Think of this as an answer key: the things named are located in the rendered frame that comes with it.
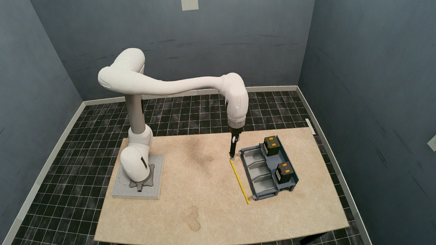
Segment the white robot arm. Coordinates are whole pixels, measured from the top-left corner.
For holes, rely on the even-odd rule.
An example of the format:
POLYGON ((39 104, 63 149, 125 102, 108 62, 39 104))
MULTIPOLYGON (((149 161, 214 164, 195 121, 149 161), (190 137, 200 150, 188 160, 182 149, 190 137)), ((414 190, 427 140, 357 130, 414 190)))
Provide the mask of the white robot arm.
POLYGON ((214 88, 225 97, 228 125, 241 128, 246 122, 249 96, 242 78, 236 73, 221 77, 198 77, 194 79, 163 82, 144 76, 145 57, 137 48, 124 50, 110 67, 98 74, 99 84, 107 90, 125 95, 129 116, 129 146, 120 155, 121 166, 131 178, 129 187, 154 185, 155 165, 148 165, 153 133, 145 124, 142 95, 170 96, 199 88, 214 88), (138 95, 138 96, 137 96, 138 95))

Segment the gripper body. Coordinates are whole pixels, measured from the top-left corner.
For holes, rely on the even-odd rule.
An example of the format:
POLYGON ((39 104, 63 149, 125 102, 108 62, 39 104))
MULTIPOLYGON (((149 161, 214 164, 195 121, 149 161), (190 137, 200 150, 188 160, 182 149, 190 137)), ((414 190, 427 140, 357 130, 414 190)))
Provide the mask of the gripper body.
POLYGON ((235 136, 235 138, 237 139, 238 135, 237 134, 241 134, 243 131, 243 127, 241 128, 232 128, 229 126, 229 131, 231 132, 231 134, 233 134, 233 137, 235 136))

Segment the dark green case with orange latches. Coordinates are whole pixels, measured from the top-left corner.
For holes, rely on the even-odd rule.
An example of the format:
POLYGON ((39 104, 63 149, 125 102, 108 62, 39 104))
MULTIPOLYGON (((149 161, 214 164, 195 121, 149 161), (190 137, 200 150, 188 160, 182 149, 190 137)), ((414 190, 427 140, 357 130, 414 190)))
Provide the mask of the dark green case with orange latches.
POLYGON ((263 147, 267 156, 277 155, 280 149, 280 144, 275 135, 265 137, 263 147))

